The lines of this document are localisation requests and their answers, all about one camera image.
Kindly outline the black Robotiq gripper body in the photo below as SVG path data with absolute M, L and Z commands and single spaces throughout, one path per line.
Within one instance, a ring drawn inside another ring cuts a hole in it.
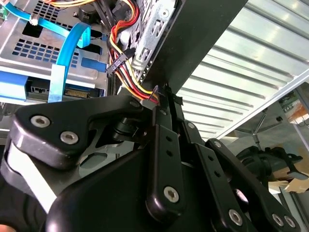
M 131 152 L 67 187 L 48 232 L 215 232 L 206 178 L 178 152 Z

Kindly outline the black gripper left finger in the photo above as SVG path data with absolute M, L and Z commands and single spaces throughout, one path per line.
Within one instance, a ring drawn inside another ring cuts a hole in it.
M 128 95 L 28 105 L 13 116 L 1 172 L 49 217 L 179 217 L 185 209 L 173 98 Z

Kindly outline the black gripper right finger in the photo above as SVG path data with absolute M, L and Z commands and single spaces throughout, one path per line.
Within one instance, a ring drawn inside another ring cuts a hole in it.
M 211 225 L 217 232 L 299 232 L 289 210 L 269 192 L 264 174 L 252 173 L 217 139 L 203 141 L 196 126 L 184 119 L 181 97 L 166 94 L 173 127 L 180 132 L 185 158 L 206 178 L 211 197 Z

